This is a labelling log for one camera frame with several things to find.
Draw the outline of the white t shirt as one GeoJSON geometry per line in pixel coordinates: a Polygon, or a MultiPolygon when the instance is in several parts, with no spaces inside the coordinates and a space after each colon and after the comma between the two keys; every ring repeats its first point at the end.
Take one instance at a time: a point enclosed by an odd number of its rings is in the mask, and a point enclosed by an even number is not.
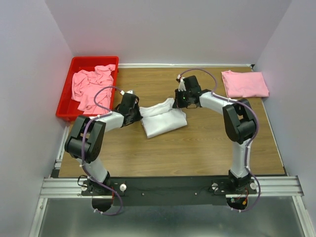
{"type": "Polygon", "coordinates": [[[172,108],[175,100],[167,98],[151,107],[140,107],[141,123],[148,139],[187,126],[186,114],[172,108]]]}

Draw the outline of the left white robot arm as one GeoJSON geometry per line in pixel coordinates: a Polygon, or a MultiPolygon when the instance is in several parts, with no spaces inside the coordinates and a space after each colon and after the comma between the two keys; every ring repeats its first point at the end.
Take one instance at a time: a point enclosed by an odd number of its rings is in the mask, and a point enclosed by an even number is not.
{"type": "Polygon", "coordinates": [[[102,164],[99,154],[106,132],[138,122],[142,119],[139,97],[126,92],[121,103],[104,115],[93,118],[78,116],[65,142],[65,151],[75,158],[85,172],[88,181],[82,187],[87,191],[108,193],[111,176],[102,164]]]}

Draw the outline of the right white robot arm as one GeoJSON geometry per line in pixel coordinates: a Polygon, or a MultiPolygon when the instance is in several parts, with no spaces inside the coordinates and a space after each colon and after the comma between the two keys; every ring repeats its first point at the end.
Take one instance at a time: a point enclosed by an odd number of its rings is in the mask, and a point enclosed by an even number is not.
{"type": "Polygon", "coordinates": [[[233,163],[224,187],[229,192],[236,192],[250,184],[249,168],[252,141],[258,133],[258,119],[246,99],[234,100],[202,90],[196,76],[176,79],[179,83],[175,90],[173,108],[182,109],[189,105],[207,108],[223,116],[227,137],[233,143],[233,163]]]}

